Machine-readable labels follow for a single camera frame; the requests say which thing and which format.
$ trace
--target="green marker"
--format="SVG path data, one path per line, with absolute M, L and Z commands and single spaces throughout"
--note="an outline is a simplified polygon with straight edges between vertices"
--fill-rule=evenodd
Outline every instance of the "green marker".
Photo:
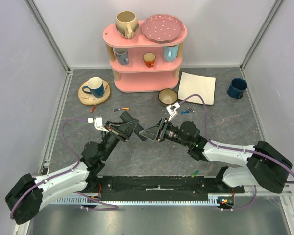
M 199 170 L 195 171 L 192 175 L 192 178 L 194 178 L 199 173 Z

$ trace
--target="polka dot plate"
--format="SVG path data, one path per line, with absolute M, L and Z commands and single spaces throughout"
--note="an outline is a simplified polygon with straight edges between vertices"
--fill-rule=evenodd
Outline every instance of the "polka dot plate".
M 142 33 L 155 43 L 170 43 L 177 39 L 183 30 L 182 21 L 168 14 L 153 15 L 142 24 Z

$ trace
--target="round wooden board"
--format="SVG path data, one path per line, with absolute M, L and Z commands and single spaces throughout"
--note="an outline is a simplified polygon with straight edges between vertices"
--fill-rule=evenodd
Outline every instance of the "round wooden board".
M 104 95 L 102 98 L 95 98 L 92 94 L 87 94 L 85 93 L 82 88 L 83 86 L 87 85 L 87 82 L 84 82 L 83 85 L 80 86 L 80 88 L 78 89 L 78 98 L 79 101 L 82 104 L 85 105 L 97 105 L 97 104 L 101 104 L 103 102 L 105 102 L 111 95 L 111 88 L 109 83 L 107 83 L 105 80 L 103 80 L 103 86 L 104 86 Z

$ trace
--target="white wall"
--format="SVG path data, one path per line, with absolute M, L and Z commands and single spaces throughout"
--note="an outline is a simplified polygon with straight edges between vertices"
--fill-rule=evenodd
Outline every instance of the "white wall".
M 245 73 L 266 140 L 294 170 L 294 0 L 284 1 Z
M 65 72 L 23 0 L 0 0 L 0 235 L 15 222 L 4 198 L 37 174 Z
M 274 0 L 35 0 L 71 67 L 109 66 L 103 30 L 118 12 L 140 20 L 153 14 L 179 17 L 188 28 L 183 64 L 239 65 Z

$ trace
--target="shelf tier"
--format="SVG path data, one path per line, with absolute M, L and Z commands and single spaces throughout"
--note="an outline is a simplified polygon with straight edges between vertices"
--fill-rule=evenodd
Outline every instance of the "shelf tier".
M 144 64 L 143 55 L 152 52 L 156 56 L 154 67 L 148 68 Z M 162 56 L 162 47 L 130 48 L 128 50 L 128 65 L 120 65 L 118 60 L 110 61 L 111 67 L 121 73 L 134 72 L 164 72 L 177 69 L 182 63 L 182 57 L 176 58 L 173 62 L 167 62 Z
M 174 46 L 180 44 L 185 40 L 187 34 L 187 28 L 184 26 L 182 35 L 170 43 L 154 43 L 144 36 L 141 31 L 141 25 L 144 21 L 139 21 L 139 29 L 133 39 L 121 37 L 118 33 L 114 23 L 109 25 L 103 31 L 103 39 L 106 44 L 114 48 L 133 48 L 133 47 L 163 47 Z
M 122 92 L 156 92 L 164 88 L 173 89 L 178 83 L 174 72 L 145 72 L 120 73 L 120 81 L 114 81 L 116 87 Z

